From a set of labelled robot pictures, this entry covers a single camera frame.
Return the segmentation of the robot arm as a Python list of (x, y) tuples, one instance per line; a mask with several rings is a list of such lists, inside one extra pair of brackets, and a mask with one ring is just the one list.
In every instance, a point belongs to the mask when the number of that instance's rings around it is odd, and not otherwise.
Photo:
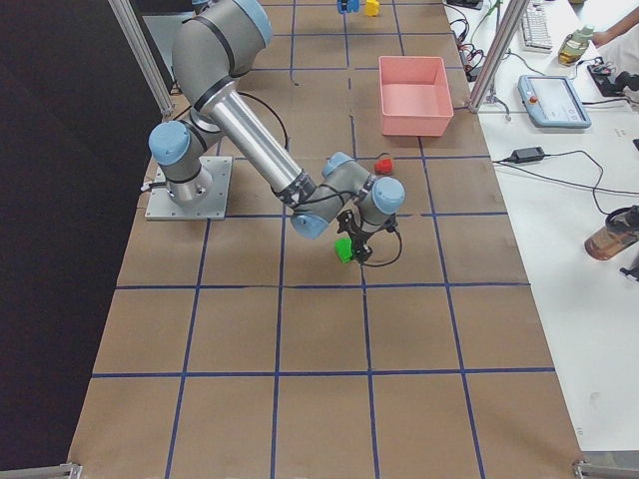
[(338, 248), (343, 261), (372, 266), (368, 240), (381, 231), (398, 232), (396, 213), (405, 190), (393, 177), (379, 177), (349, 155), (326, 162), (322, 181), (300, 167), (242, 99), (236, 84), (249, 73), (273, 30), (257, 1), (196, 1), (195, 14), (173, 43), (174, 74), (189, 101), (189, 113), (162, 123), (149, 137), (153, 158), (164, 174), (164, 196), (191, 208), (214, 196), (215, 177), (202, 155), (228, 138), (293, 212), (294, 230), (318, 238), (332, 221), (348, 235)]

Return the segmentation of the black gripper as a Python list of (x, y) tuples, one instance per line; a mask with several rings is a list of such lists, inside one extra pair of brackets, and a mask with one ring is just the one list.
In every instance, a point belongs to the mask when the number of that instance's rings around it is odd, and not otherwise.
[(338, 222), (337, 232), (348, 234), (352, 258), (358, 263), (366, 263), (372, 255), (372, 248), (367, 244), (372, 233), (363, 229), (351, 210), (341, 212), (336, 219)]

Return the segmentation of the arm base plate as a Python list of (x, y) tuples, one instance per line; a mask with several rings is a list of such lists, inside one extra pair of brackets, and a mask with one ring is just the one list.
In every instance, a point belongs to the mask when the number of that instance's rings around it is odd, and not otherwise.
[(193, 180), (167, 182), (156, 167), (156, 183), (151, 188), (145, 217), (148, 221), (222, 221), (226, 217), (233, 158), (201, 156), (201, 170)]

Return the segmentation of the person hand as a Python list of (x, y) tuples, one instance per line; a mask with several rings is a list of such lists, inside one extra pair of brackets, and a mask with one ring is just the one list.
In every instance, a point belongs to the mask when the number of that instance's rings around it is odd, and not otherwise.
[(615, 35), (608, 30), (595, 31), (592, 36), (592, 43), (595, 47), (603, 46), (609, 43)]

